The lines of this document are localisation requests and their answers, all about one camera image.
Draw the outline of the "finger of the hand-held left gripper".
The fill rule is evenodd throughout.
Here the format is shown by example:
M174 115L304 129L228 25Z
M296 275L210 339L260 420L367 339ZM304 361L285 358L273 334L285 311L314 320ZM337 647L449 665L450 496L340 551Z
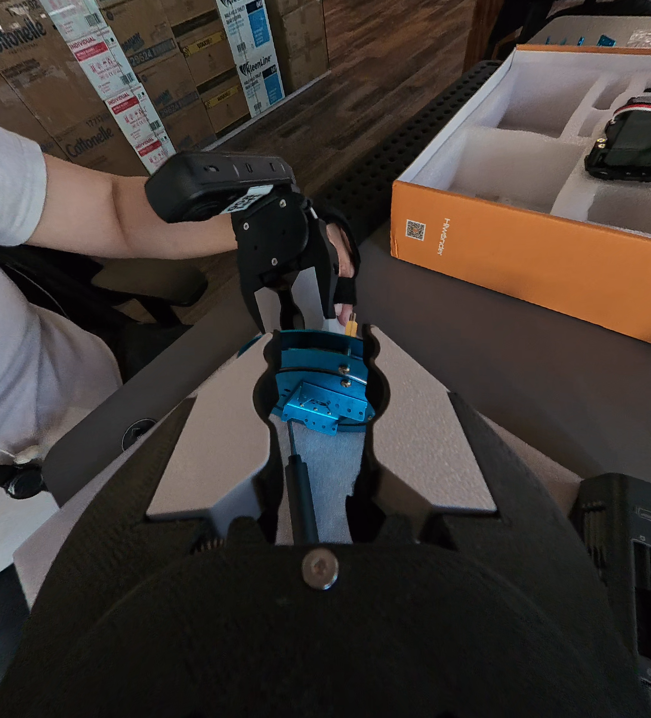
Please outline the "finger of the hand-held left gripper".
M304 329L305 320L303 313L294 302L292 286L289 283L280 282L278 284L278 300L280 303L280 329L282 331Z
M339 320L324 317L315 268L297 274L293 283L293 300L303 316L304 329L339 333Z

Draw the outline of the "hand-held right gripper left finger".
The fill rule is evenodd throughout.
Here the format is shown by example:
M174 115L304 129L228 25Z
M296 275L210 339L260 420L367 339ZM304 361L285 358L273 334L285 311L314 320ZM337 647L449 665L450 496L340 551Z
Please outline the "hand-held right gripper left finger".
M232 520L277 521L283 464L269 420L278 392L269 332L198 389L147 509L155 521L206 518L219 537Z

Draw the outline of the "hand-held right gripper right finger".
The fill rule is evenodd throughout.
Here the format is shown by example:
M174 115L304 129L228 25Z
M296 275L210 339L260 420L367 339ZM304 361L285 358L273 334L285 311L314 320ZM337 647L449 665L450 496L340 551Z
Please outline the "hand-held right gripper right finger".
M393 515L410 522L417 540L431 536L437 516L497 518L449 390L379 328L362 329L374 416L346 498L352 541L373 541Z

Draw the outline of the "blue round metal turntable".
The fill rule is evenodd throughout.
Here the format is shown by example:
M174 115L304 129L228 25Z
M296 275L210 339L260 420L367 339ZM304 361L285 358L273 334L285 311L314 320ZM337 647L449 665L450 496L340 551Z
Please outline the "blue round metal turntable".
M363 434L375 416L366 397L368 368L361 339L326 331L280 333L277 401L272 415L323 436Z

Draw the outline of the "person's left forearm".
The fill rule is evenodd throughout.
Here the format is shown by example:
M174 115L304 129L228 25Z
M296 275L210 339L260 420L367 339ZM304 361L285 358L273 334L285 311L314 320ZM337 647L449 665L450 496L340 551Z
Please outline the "person's left forearm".
M120 177L44 155L46 199L27 244L94 258L189 259L237 248L229 215L168 224L144 177Z

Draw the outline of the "person's left hand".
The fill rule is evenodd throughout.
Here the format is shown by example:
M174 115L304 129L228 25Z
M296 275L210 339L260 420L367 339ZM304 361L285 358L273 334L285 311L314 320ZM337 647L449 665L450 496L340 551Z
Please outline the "person's left hand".
M354 264L354 256L351 252L351 245L348 235L336 223L329 223L326 227L327 237L333 247L339 260L339 277L353 279L356 275Z

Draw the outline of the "white foam sheet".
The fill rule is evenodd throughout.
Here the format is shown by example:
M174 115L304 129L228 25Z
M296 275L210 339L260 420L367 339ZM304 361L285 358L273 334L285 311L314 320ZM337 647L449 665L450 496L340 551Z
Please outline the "white foam sheet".
M490 418L483 415L481 418L509 447L509 450L518 456L545 489L554 490L556 504L569 510L578 493L580 477ZM14 554L16 574L29 610L34 606L38 591L56 555L86 507L153 432L153 429L148 430L130 448L110 462L16 550ZM326 436L304 428L297 429L294 433L296 440L302 440L302 444L297 446L305 450L305 461L312 471L315 516L318 521L324 523L323 536L329 541L351 542L345 499L353 492L360 470L365 436L364 432L345 432L338 433L336 436ZM582 559L587 559L588 555L570 521L565 518L564 523L570 536L565 546L560 546L555 540L542 539L542 555L545 559L545 569L552 570L554 575L575 584L584 575Z

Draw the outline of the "black office chair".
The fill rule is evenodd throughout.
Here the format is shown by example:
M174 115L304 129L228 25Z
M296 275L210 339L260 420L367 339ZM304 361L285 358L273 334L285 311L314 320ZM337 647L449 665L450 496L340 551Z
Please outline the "black office chair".
M135 323L117 309L131 300L157 324L178 326L173 308L192 306L208 287L201 271L178 261L97 261L33 246L0 246L0 267L32 304L94 334Z

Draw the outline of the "black perforated foam pad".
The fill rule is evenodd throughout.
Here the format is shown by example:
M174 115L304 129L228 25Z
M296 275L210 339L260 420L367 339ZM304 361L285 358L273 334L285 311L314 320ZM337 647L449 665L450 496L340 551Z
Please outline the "black perforated foam pad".
M501 63L497 60L477 63L354 161L315 196L317 215L344 217L358 242L370 236L390 218L394 181L453 120Z

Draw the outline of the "black screwdriver bit case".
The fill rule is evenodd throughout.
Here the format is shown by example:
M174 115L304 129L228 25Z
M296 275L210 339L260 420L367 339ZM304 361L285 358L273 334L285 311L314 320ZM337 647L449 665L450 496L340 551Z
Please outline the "black screwdriver bit case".
M571 518L651 701L651 483L615 473L584 480Z

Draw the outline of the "orange cardboard box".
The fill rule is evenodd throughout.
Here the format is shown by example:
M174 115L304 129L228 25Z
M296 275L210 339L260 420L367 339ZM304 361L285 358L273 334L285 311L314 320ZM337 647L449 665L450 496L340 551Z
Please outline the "orange cardboard box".
M394 182L392 256L651 344L651 184L584 159L651 49L524 45Z

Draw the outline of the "wooden pillar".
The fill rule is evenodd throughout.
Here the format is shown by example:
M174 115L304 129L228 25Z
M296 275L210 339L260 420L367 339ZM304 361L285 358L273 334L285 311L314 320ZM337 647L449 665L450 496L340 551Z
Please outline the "wooden pillar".
M505 1L475 1L463 71L488 58L488 43Z

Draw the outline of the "blue metal brackets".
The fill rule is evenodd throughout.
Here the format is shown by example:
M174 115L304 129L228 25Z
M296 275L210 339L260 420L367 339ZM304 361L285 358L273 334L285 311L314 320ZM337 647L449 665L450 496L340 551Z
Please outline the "blue metal brackets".
M568 36L556 37L554 34L548 34L543 42L545 46L565 46L565 47L615 47L616 39L606 34L586 34L578 35L570 34Z

